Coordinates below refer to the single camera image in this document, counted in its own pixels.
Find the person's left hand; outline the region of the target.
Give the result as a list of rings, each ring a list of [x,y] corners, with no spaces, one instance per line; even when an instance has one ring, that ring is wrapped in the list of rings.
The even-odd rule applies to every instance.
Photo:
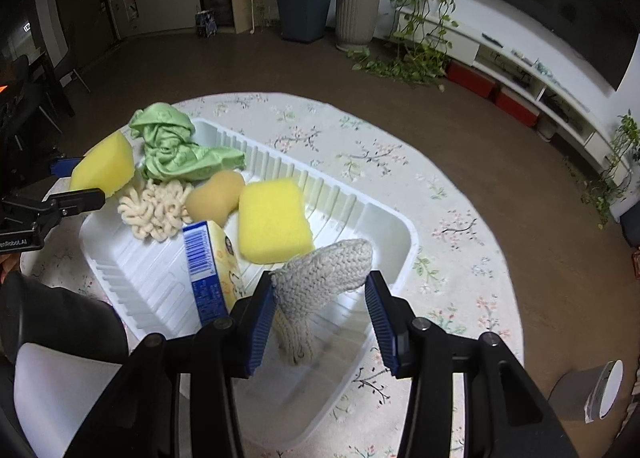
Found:
[[[19,253],[5,253],[0,256],[0,282],[3,284],[6,276],[21,270],[21,255]]]

